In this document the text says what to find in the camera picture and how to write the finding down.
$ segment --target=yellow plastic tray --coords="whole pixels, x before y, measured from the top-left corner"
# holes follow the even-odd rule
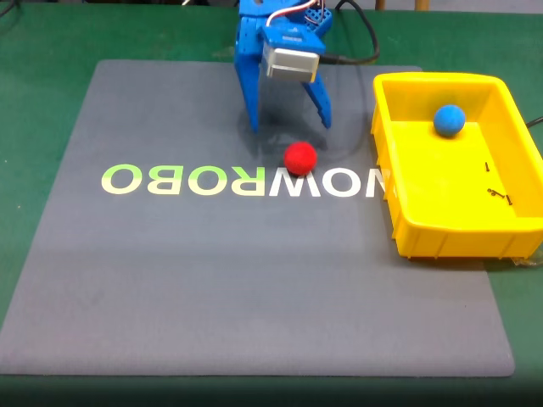
[[[372,134],[400,255],[529,257],[543,241],[543,161],[505,83],[410,72],[378,75],[373,87]],[[452,139],[434,130],[446,104],[467,118]]]

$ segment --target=letter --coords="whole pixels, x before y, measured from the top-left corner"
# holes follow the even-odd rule
[[[172,176],[160,176],[161,171],[173,171]],[[181,179],[183,177],[182,165],[157,165],[149,171],[153,181],[147,185],[151,193],[157,195],[179,195],[181,192]],[[160,184],[171,184],[169,188],[159,188]]]
[[[332,185],[332,177],[336,174],[346,174],[350,178],[351,186],[347,191],[338,191]],[[361,182],[360,178],[353,170],[347,168],[332,168],[331,170],[326,171],[324,176],[322,176],[322,186],[329,194],[334,195],[334,197],[348,198],[356,195],[360,191]]]
[[[304,185],[304,179],[306,179],[307,183],[309,184],[311,196],[321,196],[319,188],[316,185],[315,178],[313,178],[313,174],[311,172],[305,177],[301,176],[296,178],[296,183],[293,184],[287,169],[284,167],[279,167],[277,168],[277,172],[275,173],[275,177],[273,178],[273,183],[271,184],[270,197],[276,197],[279,194],[279,187],[281,186],[282,179],[285,180],[285,185],[287,186],[288,193],[291,197],[299,197],[300,193],[302,192],[302,187]]]
[[[377,168],[371,168],[369,174],[367,175],[367,187],[366,187],[366,198],[373,198],[375,196],[375,179],[381,185],[381,188],[384,191],[384,182],[381,171]]]
[[[265,194],[264,186],[264,167],[256,167],[256,177],[251,178],[243,168],[232,167],[236,174],[239,175],[239,179],[232,182],[232,190],[237,195],[245,197],[263,197]],[[255,189],[243,189],[243,184],[255,184]]]
[[[114,187],[111,183],[111,178],[119,170],[129,170],[132,173],[132,181],[130,184],[123,188]],[[129,193],[135,191],[142,183],[142,171],[132,164],[118,164],[104,172],[102,176],[102,188],[109,193],[115,195],[122,195],[123,193]]]
[[[219,177],[219,180],[217,181],[217,185],[212,187],[211,189],[202,189],[198,185],[198,177],[203,172],[215,172],[217,176]],[[190,176],[188,177],[188,187],[198,195],[216,195],[220,191],[222,191],[225,186],[227,185],[227,173],[224,172],[219,167],[214,167],[213,165],[205,165],[203,167],[198,167],[193,172],[191,172]]]

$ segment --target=screw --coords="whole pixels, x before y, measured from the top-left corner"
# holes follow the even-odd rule
[[[497,191],[495,191],[495,190],[493,190],[493,189],[490,189],[490,188],[489,188],[489,189],[487,189],[487,191],[490,192],[490,195],[492,195],[493,197],[496,196],[496,195],[498,195],[498,196],[500,196],[500,197],[502,197],[502,198],[505,198],[505,195],[501,195],[499,192],[497,192]]]

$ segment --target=gray mat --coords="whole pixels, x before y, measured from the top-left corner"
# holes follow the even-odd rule
[[[330,131],[301,86],[263,81],[254,136],[230,64],[102,62],[0,333],[0,373],[510,375],[482,265],[399,258],[372,187],[372,78],[409,69],[324,67]],[[298,139],[318,148],[316,185],[270,196]],[[104,190],[117,164],[142,171],[133,192]],[[166,164],[183,165],[178,195],[148,189]],[[193,192],[204,165],[225,171],[221,192]],[[233,166],[265,167],[264,196],[236,194]],[[131,181],[120,170],[111,184]],[[213,172],[196,182],[221,189]]]

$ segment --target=green tabletop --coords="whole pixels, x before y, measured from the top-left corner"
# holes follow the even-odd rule
[[[386,11],[368,18],[381,44],[380,64],[496,75],[526,120],[543,114],[543,15]],[[237,21],[235,8],[47,3],[25,4],[0,20],[0,323],[96,63],[232,61]],[[332,53],[372,51],[352,12],[335,20],[326,43]],[[543,125],[531,131],[541,150]],[[421,393],[535,392],[543,382],[543,270],[507,262],[487,269],[517,363],[507,379],[0,376],[0,405],[79,398],[93,404],[104,397],[127,405],[174,399],[337,405]]]

